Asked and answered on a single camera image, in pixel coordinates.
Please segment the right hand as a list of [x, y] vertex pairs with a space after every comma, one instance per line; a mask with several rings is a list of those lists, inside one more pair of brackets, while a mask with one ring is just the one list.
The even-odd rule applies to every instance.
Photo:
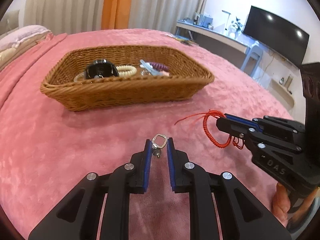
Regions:
[[308, 197], [306, 197], [300, 208], [292, 215], [291, 219], [288, 218], [288, 211], [291, 207], [286, 188], [277, 183], [276, 192], [272, 198], [272, 213], [283, 224], [287, 226], [289, 220], [292, 222], [300, 222], [303, 217], [308, 213], [310, 206], [317, 196], [319, 189], [315, 189]]

